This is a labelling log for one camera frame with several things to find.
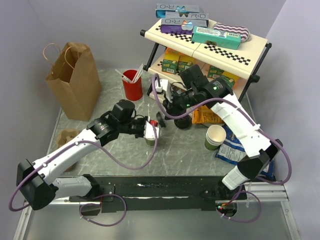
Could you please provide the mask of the green yellow box far left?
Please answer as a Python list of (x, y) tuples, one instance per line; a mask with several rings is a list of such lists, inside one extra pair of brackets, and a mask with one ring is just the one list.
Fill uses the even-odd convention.
[(176, 74), (181, 53), (167, 47), (161, 64), (161, 71), (169, 74)]

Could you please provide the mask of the purple grey R+Co box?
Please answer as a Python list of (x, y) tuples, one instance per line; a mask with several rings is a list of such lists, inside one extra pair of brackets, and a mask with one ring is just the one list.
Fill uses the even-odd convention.
[(160, 31), (165, 34), (191, 35), (195, 27), (207, 28), (208, 24), (208, 19), (163, 18), (161, 20)]

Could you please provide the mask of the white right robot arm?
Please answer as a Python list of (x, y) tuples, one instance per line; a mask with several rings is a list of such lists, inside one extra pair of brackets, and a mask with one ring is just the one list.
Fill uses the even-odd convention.
[(219, 195), (223, 199), (230, 199), (235, 195), (236, 188), (259, 176), (278, 152), (284, 150), (283, 145), (280, 140), (270, 138), (261, 130), (224, 79), (208, 80), (197, 64), (179, 75), (187, 88), (180, 94), (171, 92), (171, 84), (167, 79), (161, 79), (157, 73), (152, 77), (153, 93), (164, 94), (165, 97), (158, 104), (164, 115), (168, 119), (178, 120), (205, 105), (223, 120), (244, 148), (245, 157), (223, 177), (218, 187)]

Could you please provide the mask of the green yellow box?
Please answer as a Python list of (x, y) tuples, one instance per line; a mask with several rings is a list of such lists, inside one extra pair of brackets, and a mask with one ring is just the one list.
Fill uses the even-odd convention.
[(195, 63), (195, 58), (186, 54), (181, 54), (178, 60), (178, 71), (182, 72), (190, 68)]
[(234, 86), (237, 84), (238, 80), (240, 79), (239, 76), (233, 74), (233, 73), (230, 73), (230, 72), (227, 72), (227, 71), (224, 71), (220, 77), (226, 81), (226, 83), (229, 85), (230, 88), (234, 88)]
[(161, 64), (161, 71), (169, 74), (176, 74), (181, 53), (167, 47)]
[(207, 72), (207, 77), (210, 79), (216, 79), (223, 74), (224, 70), (216, 66), (210, 65)]

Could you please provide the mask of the green yellow box far right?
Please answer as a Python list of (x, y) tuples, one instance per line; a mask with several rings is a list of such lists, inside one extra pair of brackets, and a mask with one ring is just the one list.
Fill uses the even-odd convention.
[(226, 83), (229, 85), (230, 88), (234, 88), (234, 86), (237, 84), (238, 80), (240, 79), (239, 76), (233, 74), (233, 73), (230, 73), (230, 72), (227, 72), (227, 71), (224, 71), (220, 77), (226, 81)]

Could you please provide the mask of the teal rectangular box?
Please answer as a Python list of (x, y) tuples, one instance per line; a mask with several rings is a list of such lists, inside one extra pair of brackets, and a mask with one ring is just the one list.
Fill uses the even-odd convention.
[(241, 35), (223, 30), (196, 26), (193, 29), (191, 40), (196, 43), (211, 44), (217, 47), (237, 50), (241, 44)]

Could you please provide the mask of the blue chips bag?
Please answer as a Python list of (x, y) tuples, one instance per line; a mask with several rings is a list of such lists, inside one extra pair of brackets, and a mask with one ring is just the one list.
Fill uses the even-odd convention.
[(232, 165), (237, 165), (246, 156), (245, 149), (226, 124), (222, 128), (226, 132), (226, 138), (218, 148), (215, 157)]

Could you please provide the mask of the stack of green paper cups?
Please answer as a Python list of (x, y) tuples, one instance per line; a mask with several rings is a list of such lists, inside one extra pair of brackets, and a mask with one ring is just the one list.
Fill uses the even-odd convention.
[(216, 150), (226, 139), (226, 131), (220, 125), (211, 125), (206, 132), (204, 146), (209, 151)]

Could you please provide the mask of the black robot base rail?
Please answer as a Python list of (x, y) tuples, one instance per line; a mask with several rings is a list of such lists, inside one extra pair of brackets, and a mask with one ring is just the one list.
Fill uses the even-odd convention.
[(237, 191), (225, 189), (220, 176), (97, 176), (94, 196), (71, 196), (72, 203), (101, 203), (103, 213), (128, 211), (201, 210), (215, 211)]

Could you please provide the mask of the cream three-tier shelf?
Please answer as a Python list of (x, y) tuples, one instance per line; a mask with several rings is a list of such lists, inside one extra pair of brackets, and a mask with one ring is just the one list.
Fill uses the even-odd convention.
[(237, 50), (218, 47), (210, 44), (196, 43), (190, 35), (162, 33), (159, 19), (150, 29), (141, 30), (140, 35), (152, 42), (154, 46), (144, 70), (151, 74), (159, 74), (160, 78), (170, 83), (181, 82), (178, 74), (162, 71), (164, 54), (154, 61), (159, 46), (169, 47), (180, 53), (195, 58), (203, 74), (207, 74), (210, 66), (227, 71), (239, 77), (233, 92), (241, 101), (252, 83), (257, 83), (260, 76), (258, 69), (264, 61), (272, 44), (267, 39), (252, 35), (251, 40), (242, 43)]

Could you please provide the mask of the orange snack bag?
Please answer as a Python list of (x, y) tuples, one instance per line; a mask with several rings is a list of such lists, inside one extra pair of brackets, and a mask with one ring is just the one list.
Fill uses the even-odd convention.
[(207, 106), (203, 105), (192, 113), (193, 124), (224, 124), (224, 121)]

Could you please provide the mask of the red plastic cup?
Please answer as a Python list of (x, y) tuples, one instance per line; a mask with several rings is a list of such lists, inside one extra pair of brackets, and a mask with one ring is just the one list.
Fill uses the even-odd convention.
[[(126, 70), (123, 75), (133, 80), (137, 70)], [(142, 78), (140, 77), (135, 83), (126, 82), (122, 80), (125, 97), (130, 101), (138, 101), (143, 97)]]

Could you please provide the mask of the cardboard cup carrier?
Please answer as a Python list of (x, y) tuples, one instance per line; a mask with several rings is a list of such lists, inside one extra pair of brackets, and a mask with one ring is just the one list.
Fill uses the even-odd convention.
[(62, 130), (57, 137), (56, 144), (57, 148), (61, 148), (71, 140), (73, 140), (75, 137), (79, 135), (80, 131), (75, 128), (67, 128)]

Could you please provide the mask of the green paper coffee cup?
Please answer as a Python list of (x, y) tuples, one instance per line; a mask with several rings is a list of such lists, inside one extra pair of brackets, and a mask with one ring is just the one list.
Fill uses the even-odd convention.
[(155, 145), (157, 145), (157, 141), (159, 140), (158, 137), (146, 137), (145, 138), (145, 142), (148, 146), (154, 147)]

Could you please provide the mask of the stack of black lids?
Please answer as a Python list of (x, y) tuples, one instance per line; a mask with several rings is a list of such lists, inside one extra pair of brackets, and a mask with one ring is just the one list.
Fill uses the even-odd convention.
[(189, 129), (192, 126), (192, 118), (190, 116), (185, 116), (183, 118), (175, 119), (174, 124), (181, 130)]

